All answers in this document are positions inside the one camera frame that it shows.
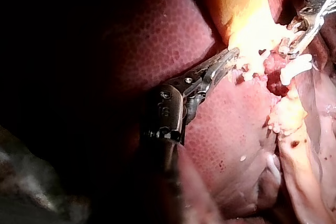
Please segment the right arm instrument jaw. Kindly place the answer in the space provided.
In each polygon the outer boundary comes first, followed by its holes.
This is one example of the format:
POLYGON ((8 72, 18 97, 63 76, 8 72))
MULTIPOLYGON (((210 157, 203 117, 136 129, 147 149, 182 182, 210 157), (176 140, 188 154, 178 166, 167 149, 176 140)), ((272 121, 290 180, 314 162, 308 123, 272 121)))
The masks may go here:
POLYGON ((307 31, 309 24, 307 20, 301 16, 295 16, 293 20, 287 25, 287 29, 293 33, 299 31, 307 31))
POLYGON ((294 33, 295 37, 289 44, 289 51, 287 53, 289 59, 295 59, 303 53, 306 47, 312 42, 314 37, 320 31, 324 24, 324 18, 316 21, 307 21, 309 24, 307 31, 299 31, 294 33))

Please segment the left arm instrument jaw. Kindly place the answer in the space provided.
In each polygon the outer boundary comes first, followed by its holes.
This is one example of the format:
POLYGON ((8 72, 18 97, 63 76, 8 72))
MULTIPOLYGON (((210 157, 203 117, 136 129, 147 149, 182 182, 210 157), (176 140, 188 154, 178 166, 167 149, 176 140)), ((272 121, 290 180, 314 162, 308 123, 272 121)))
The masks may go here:
POLYGON ((203 76, 203 83, 216 86, 236 65, 238 56, 225 56, 213 63, 203 76))
POLYGON ((239 57, 239 49, 233 48, 231 50, 224 49, 216 55, 210 57, 204 62, 199 63, 194 68, 190 69, 183 75, 184 79, 204 79, 207 74, 210 75, 210 79, 213 78, 213 72, 224 70, 226 65, 230 68, 234 66, 236 60, 239 57))

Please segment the left arm instrument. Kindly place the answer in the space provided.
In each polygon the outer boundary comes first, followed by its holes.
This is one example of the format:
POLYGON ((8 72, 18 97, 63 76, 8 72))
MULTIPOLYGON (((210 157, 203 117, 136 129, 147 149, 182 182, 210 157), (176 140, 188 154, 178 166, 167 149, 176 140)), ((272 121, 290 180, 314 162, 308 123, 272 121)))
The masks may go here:
POLYGON ((184 145, 185 127, 211 89, 211 76, 191 72, 169 79, 148 92, 140 121, 140 140, 184 145))

